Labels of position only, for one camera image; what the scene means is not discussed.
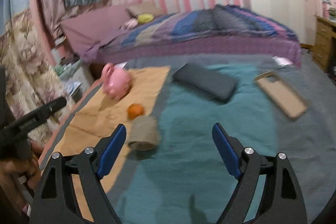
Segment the person's left hand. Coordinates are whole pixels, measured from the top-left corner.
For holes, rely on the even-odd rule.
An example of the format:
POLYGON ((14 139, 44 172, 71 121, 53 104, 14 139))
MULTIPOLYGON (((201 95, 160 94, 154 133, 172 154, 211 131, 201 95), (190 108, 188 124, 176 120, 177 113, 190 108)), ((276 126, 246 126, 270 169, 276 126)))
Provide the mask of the person's left hand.
POLYGON ((8 159, 1 161, 1 187, 9 202, 18 212, 21 212, 25 207, 26 200, 17 187, 16 175, 25 173, 28 177, 27 184, 33 191, 36 190, 41 179, 38 159, 43 152, 43 147, 35 141, 31 140, 30 142, 32 150, 30 160, 8 159))

